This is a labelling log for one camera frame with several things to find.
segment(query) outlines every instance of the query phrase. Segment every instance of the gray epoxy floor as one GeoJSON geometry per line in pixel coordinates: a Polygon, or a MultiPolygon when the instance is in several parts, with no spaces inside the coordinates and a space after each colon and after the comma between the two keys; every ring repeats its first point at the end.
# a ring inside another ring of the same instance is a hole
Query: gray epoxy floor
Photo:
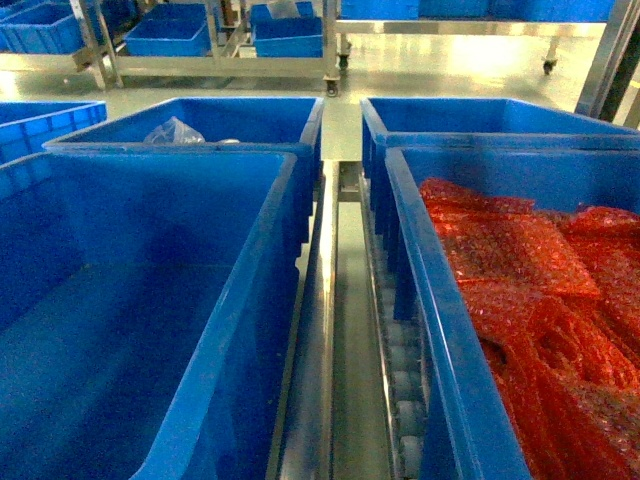
{"type": "MultiPolygon", "coordinates": [[[[339,98],[327,99],[325,160],[359,160],[359,100],[365,96],[501,96],[573,110],[598,40],[564,40],[550,77],[542,59],[550,39],[506,37],[353,36],[351,65],[339,98]]],[[[43,76],[0,72],[0,98],[102,99],[109,117],[176,96],[323,95],[318,80],[129,79],[102,93],[88,74],[43,76]]],[[[338,480],[388,478],[381,385],[373,327],[367,316],[366,266],[358,204],[342,204],[336,325],[338,480]]]]}

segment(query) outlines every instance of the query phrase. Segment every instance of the plastic storage bin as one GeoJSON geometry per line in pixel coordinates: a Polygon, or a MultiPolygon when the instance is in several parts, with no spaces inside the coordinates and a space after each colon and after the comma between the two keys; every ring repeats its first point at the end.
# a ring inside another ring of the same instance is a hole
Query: plastic storage bin
{"type": "Polygon", "coordinates": [[[419,14],[429,18],[486,17],[490,0],[421,0],[419,14]]]}
{"type": "Polygon", "coordinates": [[[390,147],[640,149],[636,130],[518,100],[371,98],[361,104],[362,163],[365,176],[371,179],[374,211],[390,147]]]}
{"type": "MultiPolygon", "coordinates": [[[[218,19],[222,18],[222,13],[217,6],[216,9],[216,29],[220,31],[218,19]]],[[[193,22],[207,23],[207,10],[202,3],[161,3],[153,7],[142,19],[148,20],[190,20],[193,22]]]]}
{"type": "MultiPolygon", "coordinates": [[[[389,152],[387,181],[393,193],[382,211],[391,216],[389,223],[396,228],[387,230],[387,245],[393,250],[395,243],[408,253],[411,269],[398,270],[416,286],[437,372],[434,388],[444,402],[438,413],[446,418],[444,423],[430,416],[424,451],[433,452],[433,441],[442,443],[442,435],[449,436],[455,459],[445,458],[442,463],[454,465],[457,477],[529,478],[418,185],[438,177],[487,195],[532,198],[541,209],[573,212],[584,203],[640,212],[639,160],[640,152],[610,151],[408,148],[389,152]]],[[[430,457],[423,472],[431,472],[437,463],[430,457]]]]}
{"type": "Polygon", "coordinates": [[[606,22],[615,0],[528,0],[521,17],[529,22],[606,22]]]}
{"type": "Polygon", "coordinates": [[[0,22],[7,48],[15,53],[67,54],[84,47],[80,27],[68,5],[43,3],[0,22]]]}
{"type": "Polygon", "coordinates": [[[295,161],[0,167],[3,479],[264,477],[298,286],[295,161]]]}
{"type": "MultiPolygon", "coordinates": [[[[298,7],[298,13],[301,17],[315,17],[313,11],[313,2],[296,2],[298,7]]],[[[253,5],[251,7],[251,24],[256,25],[260,22],[272,22],[274,21],[269,11],[269,7],[266,4],[253,5]]]]}
{"type": "Polygon", "coordinates": [[[345,20],[417,20],[420,0],[342,0],[345,20]]]}
{"type": "MultiPolygon", "coordinates": [[[[133,115],[67,135],[45,145],[51,151],[148,151],[144,138],[158,125],[177,117],[200,132],[207,143],[154,145],[156,151],[290,152],[307,181],[299,184],[299,208],[312,212],[313,184],[320,173],[320,127],[324,100],[320,98],[177,98],[133,115]],[[239,140],[238,143],[221,143],[239,140]]],[[[309,235],[307,222],[301,235],[309,235]]]]}
{"type": "Polygon", "coordinates": [[[291,18],[253,26],[258,57],[322,57],[322,19],[291,18]]]}
{"type": "Polygon", "coordinates": [[[211,50],[206,21],[146,20],[125,35],[130,55],[204,57],[211,50]]]}
{"type": "Polygon", "coordinates": [[[104,102],[0,102],[0,165],[106,119],[104,102]]]}

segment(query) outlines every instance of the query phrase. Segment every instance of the metal sheet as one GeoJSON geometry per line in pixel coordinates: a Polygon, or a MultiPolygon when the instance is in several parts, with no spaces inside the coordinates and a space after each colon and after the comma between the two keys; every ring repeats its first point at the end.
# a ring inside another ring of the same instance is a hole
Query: metal sheet
{"type": "Polygon", "coordinates": [[[280,480],[333,478],[333,342],[338,162],[326,162],[287,403],[280,480]]]}
{"type": "Polygon", "coordinates": [[[146,77],[304,77],[318,78],[324,71],[320,58],[231,58],[220,57],[218,67],[211,57],[118,56],[122,76],[146,77]]]}
{"type": "Polygon", "coordinates": [[[91,63],[88,48],[72,55],[27,55],[0,53],[0,70],[25,72],[81,72],[91,63]]]}
{"type": "Polygon", "coordinates": [[[602,35],[603,23],[532,23],[445,20],[338,20],[337,33],[584,37],[602,35]]]}

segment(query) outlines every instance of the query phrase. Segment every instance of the clear plastic bag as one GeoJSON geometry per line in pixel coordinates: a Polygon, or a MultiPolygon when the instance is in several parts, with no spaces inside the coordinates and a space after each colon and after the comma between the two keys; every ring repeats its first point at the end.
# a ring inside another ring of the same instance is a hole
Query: clear plastic bag
{"type": "Polygon", "coordinates": [[[144,143],[205,143],[200,132],[186,123],[171,117],[145,137],[144,143]]]}
{"type": "Polygon", "coordinates": [[[274,20],[300,18],[300,12],[298,12],[298,6],[294,0],[273,0],[267,3],[267,8],[274,20]]]}

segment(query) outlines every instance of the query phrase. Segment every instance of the caster wheel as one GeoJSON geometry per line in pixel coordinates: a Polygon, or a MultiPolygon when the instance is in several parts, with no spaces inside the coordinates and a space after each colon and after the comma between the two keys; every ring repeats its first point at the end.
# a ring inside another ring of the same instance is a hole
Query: caster wheel
{"type": "Polygon", "coordinates": [[[349,68],[349,55],[340,55],[340,70],[344,71],[349,68]]]}
{"type": "Polygon", "coordinates": [[[554,61],[546,61],[544,62],[544,65],[542,66],[542,69],[544,70],[544,74],[545,75],[551,75],[551,72],[553,72],[553,68],[558,64],[557,60],[554,61]]]}
{"type": "Polygon", "coordinates": [[[334,80],[327,81],[327,96],[331,98],[338,96],[338,82],[334,80]]]}

